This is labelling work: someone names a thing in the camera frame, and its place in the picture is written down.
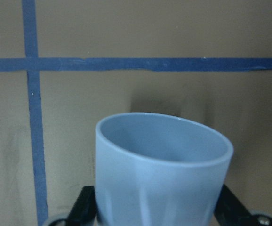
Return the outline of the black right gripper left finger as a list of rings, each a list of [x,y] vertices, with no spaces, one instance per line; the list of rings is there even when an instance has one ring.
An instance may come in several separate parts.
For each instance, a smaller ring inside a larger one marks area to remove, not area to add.
[[[96,218],[94,186],[84,186],[68,214],[59,214],[44,221],[43,226],[93,226]]]

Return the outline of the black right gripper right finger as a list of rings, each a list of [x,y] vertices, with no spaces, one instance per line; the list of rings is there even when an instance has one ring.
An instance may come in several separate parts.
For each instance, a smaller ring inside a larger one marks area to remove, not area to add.
[[[272,217],[251,213],[226,185],[222,186],[215,218],[221,226],[272,226]]]

